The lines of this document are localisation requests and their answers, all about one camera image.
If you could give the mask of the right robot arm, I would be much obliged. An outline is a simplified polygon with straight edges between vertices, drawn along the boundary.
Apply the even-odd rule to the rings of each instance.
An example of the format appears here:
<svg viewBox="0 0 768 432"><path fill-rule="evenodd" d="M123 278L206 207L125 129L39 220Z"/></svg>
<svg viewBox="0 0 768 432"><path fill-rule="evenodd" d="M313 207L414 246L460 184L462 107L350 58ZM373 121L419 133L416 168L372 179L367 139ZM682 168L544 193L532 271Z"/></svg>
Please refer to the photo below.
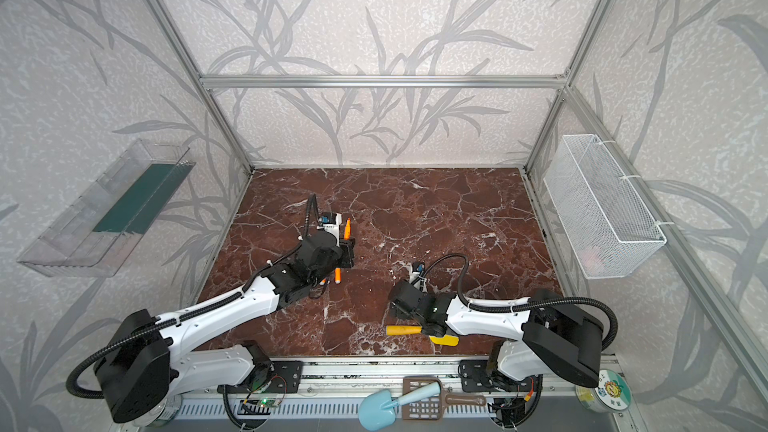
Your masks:
<svg viewBox="0 0 768 432"><path fill-rule="evenodd" d="M458 293L428 293L401 280L388 300L393 315L417 324L423 335L498 338L489 372L516 382L553 373L595 388L602 352L618 333L616 314L603 302L544 289L516 300L468 299Z"/></svg>

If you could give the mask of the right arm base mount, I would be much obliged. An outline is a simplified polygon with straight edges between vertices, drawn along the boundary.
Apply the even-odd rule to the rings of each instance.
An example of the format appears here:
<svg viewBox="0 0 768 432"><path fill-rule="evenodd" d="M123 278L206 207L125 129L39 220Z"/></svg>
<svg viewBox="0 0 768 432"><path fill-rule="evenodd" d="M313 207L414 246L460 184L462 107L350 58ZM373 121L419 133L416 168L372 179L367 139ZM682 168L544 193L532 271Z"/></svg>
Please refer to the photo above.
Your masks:
<svg viewBox="0 0 768 432"><path fill-rule="evenodd" d="M497 370L490 371L488 360L465 359L459 362L458 375L463 392L533 393L540 391L539 380L530 376L523 381L513 380Z"/></svg>

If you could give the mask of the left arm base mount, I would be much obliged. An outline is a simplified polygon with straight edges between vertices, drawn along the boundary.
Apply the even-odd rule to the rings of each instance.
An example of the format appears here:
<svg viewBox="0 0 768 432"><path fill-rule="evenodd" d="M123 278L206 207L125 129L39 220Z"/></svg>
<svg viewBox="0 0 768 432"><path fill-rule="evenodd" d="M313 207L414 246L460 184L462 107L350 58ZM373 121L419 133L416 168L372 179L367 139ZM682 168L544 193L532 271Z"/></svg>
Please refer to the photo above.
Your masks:
<svg viewBox="0 0 768 432"><path fill-rule="evenodd" d="M304 363L299 360L266 361L257 364L241 386L247 392L295 394L298 392Z"/></svg>

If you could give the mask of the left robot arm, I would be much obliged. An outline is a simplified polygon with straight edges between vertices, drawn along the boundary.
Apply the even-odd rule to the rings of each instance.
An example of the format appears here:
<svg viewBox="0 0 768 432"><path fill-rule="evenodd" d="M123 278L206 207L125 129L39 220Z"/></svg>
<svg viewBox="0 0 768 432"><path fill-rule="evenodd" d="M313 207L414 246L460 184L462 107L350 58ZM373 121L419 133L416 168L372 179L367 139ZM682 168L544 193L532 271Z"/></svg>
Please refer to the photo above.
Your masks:
<svg viewBox="0 0 768 432"><path fill-rule="evenodd" d="M70 372L67 392L104 401L114 422L127 423L170 397L246 383L262 362L258 347L203 351L201 345L308 297L336 270L353 267L354 246L344 234L318 230L229 292L159 316L145 309L129 315L107 346Z"/></svg>

